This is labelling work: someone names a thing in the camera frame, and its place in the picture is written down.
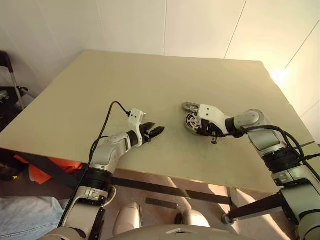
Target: floor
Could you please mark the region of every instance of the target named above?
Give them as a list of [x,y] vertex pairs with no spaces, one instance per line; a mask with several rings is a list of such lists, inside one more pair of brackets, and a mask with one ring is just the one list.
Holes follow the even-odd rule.
[[[136,173],[125,170],[117,170],[115,177],[159,184],[169,187],[177,187],[202,193],[214,193],[227,196],[225,187],[191,182],[180,179],[171,179],[164,176]],[[112,230],[117,214],[122,206],[137,202],[142,207],[144,226],[173,224],[179,211],[188,208],[201,212],[208,220],[211,227],[242,234],[256,240],[290,240],[294,239],[294,226],[288,222],[283,212],[273,213],[272,216],[256,217],[236,222],[232,226],[224,225],[221,216],[228,211],[227,205],[219,205],[206,201],[186,199],[160,193],[147,192],[138,189],[117,186],[115,200],[106,207],[106,218],[102,231],[102,240],[112,237]],[[66,186],[50,180],[43,185],[31,182],[28,171],[22,172],[17,180],[0,181],[0,196],[51,196],[59,200],[67,199],[72,190]],[[237,202],[240,206],[254,200],[268,196],[257,192],[237,191]],[[178,204],[177,209],[146,204],[146,198],[153,198]]]

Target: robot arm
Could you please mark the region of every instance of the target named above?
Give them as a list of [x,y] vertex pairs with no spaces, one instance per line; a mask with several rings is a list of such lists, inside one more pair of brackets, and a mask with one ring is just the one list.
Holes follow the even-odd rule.
[[116,195],[116,189],[111,186],[111,178],[120,158],[132,147],[149,143],[165,129],[156,127],[151,130],[155,124],[142,124],[144,115],[141,110],[132,109],[128,119],[129,131],[107,137],[105,143],[95,149],[88,169],[62,216],[59,228],[48,233],[42,240],[99,239],[106,212],[103,207]]
[[192,131],[202,136],[240,138],[247,134],[272,173],[271,177],[275,184],[283,187],[280,194],[289,207],[287,211],[287,214],[291,213],[289,218],[299,225],[300,239],[318,239],[320,181],[316,176],[317,173],[313,174],[308,164],[301,164],[301,158],[304,156],[299,155],[279,131],[273,130],[263,112],[251,109],[243,114],[229,117],[214,106],[201,104],[198,111],[188,115],[196,117],[194,122],[197,124],[193,125]]

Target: black strap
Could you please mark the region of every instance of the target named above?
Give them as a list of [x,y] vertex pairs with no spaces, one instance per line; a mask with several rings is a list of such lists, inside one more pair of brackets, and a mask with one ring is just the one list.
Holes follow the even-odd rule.
[[202,200],[206,202],[216,203],[216,204],[226,204],[231,205],[232,200],[231,197],[227,196],[219,196],[211,193],[204,193],[198,191],[184,190],[180,188],[175,188],[171,186],[163,186],[143,181],[135,181],[124,178],[113,177],[111,179],[112,185],[132,188],[132,189],[140,189],[148,192],[166,194],[172,196],[183,197],[187,199],[196,199]]
[[61,167],[52,162],[49,158],[24,152],[15,153],[22,157],[24,160],[28,161],[30,164],[45,172],[46,174],[49,174],[60,184],[66,185],[71,189],[76,189],[78,180],[69,173],[65,172]]

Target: caster wheel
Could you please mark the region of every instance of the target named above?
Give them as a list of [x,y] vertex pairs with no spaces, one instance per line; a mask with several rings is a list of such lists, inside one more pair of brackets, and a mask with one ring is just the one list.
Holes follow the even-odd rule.
[[235,223],[234,220],[230,219],[229,214],[224,214],[221,218],[224,225],[232,225]]
[[189,112],[184,119],[185,128],[194,135],[198,135],[197,129],[201,127],[201,120],[199,120],[197,116],[198,112],[193,111]]
[[198,112],[200,105],[193,102],[184,102],[181,104],[182,108],[188,112]]
[[182,212],[178,213],[175,216],[174,224],[175,225],[183,225],[184,224],[184,218],[183,218]]

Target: orange cloth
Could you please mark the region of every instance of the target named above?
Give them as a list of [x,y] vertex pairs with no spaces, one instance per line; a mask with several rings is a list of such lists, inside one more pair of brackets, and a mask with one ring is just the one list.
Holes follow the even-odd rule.
[[[24,160],[19,155],[15,155],[14,158],[18,159],[24,164],[28,164],[26,160]],[[82,168],[83,163],[78,161],[71,161],[71,160],[65,160],[60,158],[54,158],[54,157],[48,157],[52,162],[54,162],[56,165],[58,165],[60,168],[65,170],[67,173],[73,173],[76,170],[79,170]],[[39,168],[30,165],[29,166],[29,174],[32,175],[32,178],[34,181],[36,181],[38,184],[44,184],[48,180],[52,179],[52,176],[46,174],[44,171],[40,170]]]

